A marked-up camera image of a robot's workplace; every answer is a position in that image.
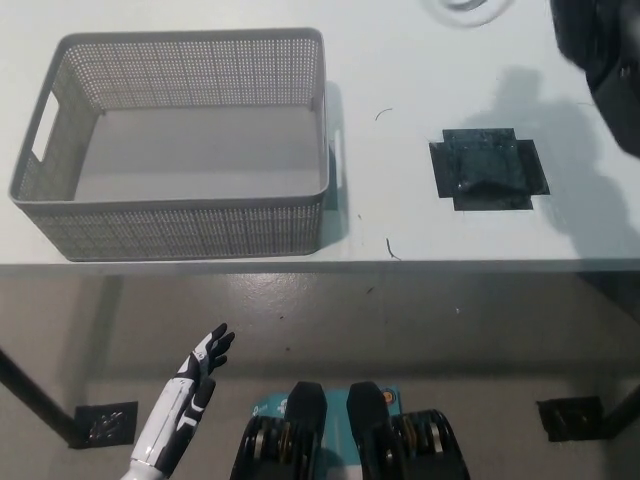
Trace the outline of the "white and black left hand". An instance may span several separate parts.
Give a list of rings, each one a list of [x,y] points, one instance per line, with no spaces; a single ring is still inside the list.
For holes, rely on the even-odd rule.
[[[185,454],[212,398],[213,371],[235,338],[223,323],[206,335],[165,384],[134,446],[125,479],[168,479]]]

